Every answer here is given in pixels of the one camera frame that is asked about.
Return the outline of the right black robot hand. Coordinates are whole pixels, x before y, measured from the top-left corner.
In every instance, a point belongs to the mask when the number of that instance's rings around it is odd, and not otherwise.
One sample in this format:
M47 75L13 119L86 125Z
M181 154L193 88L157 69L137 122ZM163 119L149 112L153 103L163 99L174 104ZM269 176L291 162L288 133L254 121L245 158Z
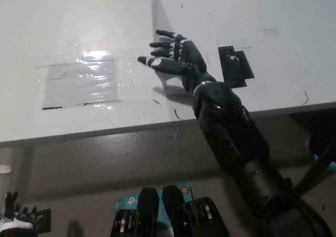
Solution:
M180 76L184 89L189 93L193 93L201 82L216 81L207 72L206 63L193 41L166 30L157 29L156 34L172 41L150 43L155 50L149 56L139 56L138 62L157 72Z

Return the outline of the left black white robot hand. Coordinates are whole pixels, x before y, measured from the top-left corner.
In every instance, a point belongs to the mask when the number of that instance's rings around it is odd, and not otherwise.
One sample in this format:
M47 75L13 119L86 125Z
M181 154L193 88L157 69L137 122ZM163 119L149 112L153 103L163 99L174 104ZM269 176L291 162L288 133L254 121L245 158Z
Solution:
M36 218L37 207L34 206L31 212L28 212L28 207L20 210L20 204L16 203L18 192L7 192L5 196L5 212L1 215L1 223L7 223L14 220L19 222L34 223Z

